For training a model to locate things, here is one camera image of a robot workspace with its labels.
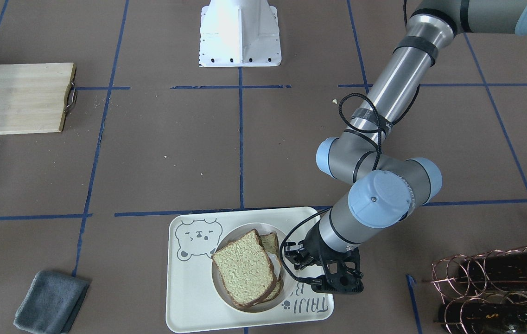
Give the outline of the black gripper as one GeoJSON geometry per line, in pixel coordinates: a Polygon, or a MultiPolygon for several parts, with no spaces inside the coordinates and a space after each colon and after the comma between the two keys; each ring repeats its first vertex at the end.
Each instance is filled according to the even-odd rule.
{"type": "Polygon", "coordinates": [[[284,268],[298,283],[310,285],[316,293],[359,294],[363,292],[363,274],[360,271],[358,249],[338,252],[331,249],[322,239],[320,228],[309,230],[304,240],[291,242],[284,237],[284,268]],[[317,277],[299,277],[293,271],[309,266],[318,266],[323,272],[317,277]]]}

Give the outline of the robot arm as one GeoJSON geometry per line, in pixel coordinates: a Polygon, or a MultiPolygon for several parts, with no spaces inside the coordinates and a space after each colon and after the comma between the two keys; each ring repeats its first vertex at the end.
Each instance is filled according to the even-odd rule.
{"type": "Polygon", "coordinates": [[[433,161],[400,161],[382,146],[440,51],[463,32],[527,35],[527,0],[423,0],[368,94],[351,93],[338,103],[346,129],[318,146],[316,163],[350,189],[333,207],[310,216],[320,220],[303,240],[281,242],[282,266],[298,283],[316,293],[362,292],[359,245],[441,190],[443,176],[433,161]]]}

